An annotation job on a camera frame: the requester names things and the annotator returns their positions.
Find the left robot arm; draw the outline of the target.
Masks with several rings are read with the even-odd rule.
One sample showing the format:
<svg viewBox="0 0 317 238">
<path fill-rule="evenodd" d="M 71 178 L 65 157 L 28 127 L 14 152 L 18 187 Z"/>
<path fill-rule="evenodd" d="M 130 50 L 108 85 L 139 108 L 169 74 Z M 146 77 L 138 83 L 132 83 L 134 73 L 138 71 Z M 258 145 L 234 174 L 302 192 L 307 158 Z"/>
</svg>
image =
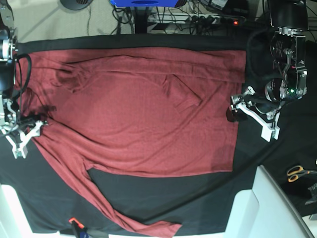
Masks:
<svg viewBox="0 0 317 238">
<path fill-rule="evenodd" d="M 307 92 L 306 37 L 302 32 L 308 31 L 309 20 L 304 0 L 269 0 L 267 5 L 275 29 L 270 41 L 273 73 L 261 77 L 267 81 L 263 88 L 249 86 L 244 93 L 231 96 L 226 117 L 229 122 L 252 117 L 275 132 L 282 107 Z"/>
</svg>

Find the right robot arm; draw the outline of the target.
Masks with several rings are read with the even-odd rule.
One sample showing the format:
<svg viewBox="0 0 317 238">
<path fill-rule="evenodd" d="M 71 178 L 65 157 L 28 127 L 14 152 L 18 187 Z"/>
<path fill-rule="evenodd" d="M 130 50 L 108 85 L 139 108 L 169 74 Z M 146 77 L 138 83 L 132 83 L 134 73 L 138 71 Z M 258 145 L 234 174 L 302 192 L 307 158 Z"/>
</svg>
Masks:
<svg viewBox="0 0 317 238">
<path fill-rule="evenodd" d="M 16 28 L 13 10 L 8 1 L 0 2 L 0 131 L 12 145 L 15 157 L 26 157 L 27 144 L 33 137 L 41 135 L 41 127 L 47 121 L 39 116 L 22 116 L 22 94 L 31 76 L 31 58 L 28 54 L 18 55 Z M 14 91 L 16 73 L 21 73 L 20 59 L 28 63 L 27 75 L 20 88 Z"/>
</svg>

